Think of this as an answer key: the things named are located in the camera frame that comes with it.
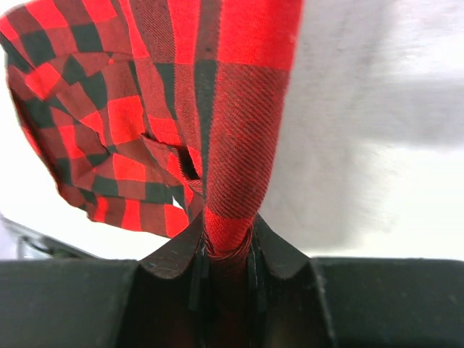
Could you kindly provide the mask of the red black plaid shirt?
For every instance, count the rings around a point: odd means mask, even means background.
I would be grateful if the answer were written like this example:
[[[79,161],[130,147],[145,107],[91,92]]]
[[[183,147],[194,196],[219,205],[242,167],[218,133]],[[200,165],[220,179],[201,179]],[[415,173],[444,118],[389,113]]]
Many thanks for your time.
[[[242,263],[267,191],[300,1],[31,1],[1,17],[21,127],[95,222],[173,237],[198,214]]]

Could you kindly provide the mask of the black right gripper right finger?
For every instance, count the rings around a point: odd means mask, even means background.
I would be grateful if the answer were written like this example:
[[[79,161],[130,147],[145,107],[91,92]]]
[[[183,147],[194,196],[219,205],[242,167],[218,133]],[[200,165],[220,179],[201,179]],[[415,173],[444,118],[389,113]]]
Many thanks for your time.
[[[461,347],[458,260],[308,257],[258,217],[259,347]]]

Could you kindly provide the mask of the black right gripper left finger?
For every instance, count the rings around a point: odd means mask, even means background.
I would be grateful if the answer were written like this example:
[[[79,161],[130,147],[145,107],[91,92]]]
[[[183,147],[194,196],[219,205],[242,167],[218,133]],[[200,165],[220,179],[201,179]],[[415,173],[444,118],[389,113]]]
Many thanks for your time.
[[[38,234],[12,221],[16,236]],[[202,222],[142,260],[1,263],[3,347],[203,347]]]

